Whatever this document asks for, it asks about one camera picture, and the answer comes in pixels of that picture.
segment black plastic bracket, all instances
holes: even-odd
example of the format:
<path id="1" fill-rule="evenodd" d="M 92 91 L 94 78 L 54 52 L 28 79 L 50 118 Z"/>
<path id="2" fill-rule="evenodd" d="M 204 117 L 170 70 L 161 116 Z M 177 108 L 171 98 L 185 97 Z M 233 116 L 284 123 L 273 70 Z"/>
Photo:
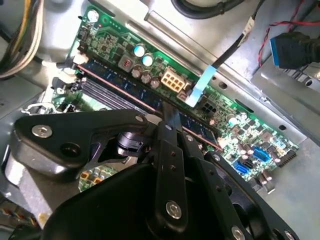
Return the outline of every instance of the black plastic bracket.
<path id="1" fill-rule="evenodd" d="M 15 122 L 10 147 L 21 164 L 52 179 L 72 181 L 84 167 L 101 165 L 99 157 L 111 138 L 143 133 L 148 125 L 132 109 L 27 116 Z M 47 126 L 52 133 L 39 137 L 35 126 Z"/>

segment white connector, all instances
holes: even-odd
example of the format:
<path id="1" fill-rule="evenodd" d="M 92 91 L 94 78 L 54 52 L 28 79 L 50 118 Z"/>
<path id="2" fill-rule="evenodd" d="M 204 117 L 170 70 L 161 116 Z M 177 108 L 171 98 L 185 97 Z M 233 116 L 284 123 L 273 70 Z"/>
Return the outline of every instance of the white connector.
<path id="1" fill-rule="evenodd" d="M 169 68 L 165 70 L 161 79 L 161 83 L 177 93 L 179 93 L 186 85 L 186 81 L 184 80 L 184 78 L 179 76 Z"/>

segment blue sata port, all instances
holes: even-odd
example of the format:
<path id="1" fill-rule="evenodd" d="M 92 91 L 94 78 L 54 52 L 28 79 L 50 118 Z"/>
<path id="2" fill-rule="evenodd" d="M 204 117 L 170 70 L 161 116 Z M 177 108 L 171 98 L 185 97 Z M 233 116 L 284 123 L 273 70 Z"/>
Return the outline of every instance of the blue sata port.
<path id="1" fill-rule="evenodd" d="M 256 159 L 259 159 L 260 161 L 262 161 L 264 163 L 270 161 L 270 159 L 271 159 L 271 157 L 269 156 L 269 154 L 265 150 L 263 150 L 257 146 L 253 147 L 253 156 Z"/>
<path id="2" fill-rule="evenodd" d="M 250 169 L 246 166 L 242 165 L 239 161 L 236 161 L 233 164 L 233 167 L 235 170 L 237 170 L 241 174 L 248 174 L 250 172 Z"/>

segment black cable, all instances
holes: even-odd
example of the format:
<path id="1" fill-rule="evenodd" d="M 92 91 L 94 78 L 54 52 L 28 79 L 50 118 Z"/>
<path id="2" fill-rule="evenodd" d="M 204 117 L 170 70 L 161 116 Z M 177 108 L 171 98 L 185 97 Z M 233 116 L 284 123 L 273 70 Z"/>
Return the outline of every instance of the black cable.
<path id="1" fill-rule="evenodd" d="M 219 2 L 217 5 L 201 7 L 191 4 L 186 0 L 171 0 L 175 9 L 189 19 L 209 19 L 233 9 L 244 0 L 228 0 Z"/>
<path id="2" fill-rule="evenodd" d="M 261 8 L 261 6 L 264 4 L 266 0 L 260 0 L 260 2 L 258 3 L 258 6 L 256 7 L 253 15 L 251 16 L 253 20 L 256 19 L 257 13 L 259 11 L 259 9 Z M 234 42 L 234 44 L 232 44 L 231 47 L 228 48 L 228 50 L 226 50 L 213 64 L 212 66 L 215 69 L 218 69 L 228 58 L 230 58 L 235 51 L 240 47 L 240 43 L 244 38 L 244 34 L 242 33 L 238 39 Z"/>

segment screw head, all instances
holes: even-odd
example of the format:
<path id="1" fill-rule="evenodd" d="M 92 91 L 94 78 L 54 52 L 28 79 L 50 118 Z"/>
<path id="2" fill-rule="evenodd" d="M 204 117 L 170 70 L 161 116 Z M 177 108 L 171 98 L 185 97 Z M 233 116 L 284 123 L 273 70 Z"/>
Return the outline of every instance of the screw head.
<path id="1" fill-rule="evenodd" d="M 292 236 L 292 234 L 290 232 L 288 232 L 287 230 L 285 230 L 284 233 L 285 233 L 285 235 L 287 236 L 288 239 L 295 240 L 294 236 Z"/>
<path id="2" fill-rule="evenodd" d="M 173 219 L 180 219 L 182 217 L 181 208 L 174 201 L 168 201 L 165 205 L 165 210 Z"/>
<path id="3" fill-rule="evenodd" d="M 237 226 L 231 228 L 232 235 L 236 240 L 246 240 L 245 235 Z"/>
<path id="4" fill-rule="evenodd" d="M 53 133 L 51 127 L 47 125 L 36 125 L 31 129 L 31 132 L 33 135 L 43 139 L 51 137 Z"/>
<path id="5" fill-rule="evenodd" d="M 137 119 L 139 122 L 143 122 L 144 121 L 144 119 L 142 117 L 140 117 L 140 116 L 135 116 L 135 119 Z"/>
<path id="6" fill-rule="evenodd" d="M 190 136 L 190 135 L 186 135 L 185 137 L 186 137 L 186 139 L 188 139 L 190 142 L 192 142 L 192 141 L 194 140 L 194 138 L 193 138 L 192 136 Z"/>

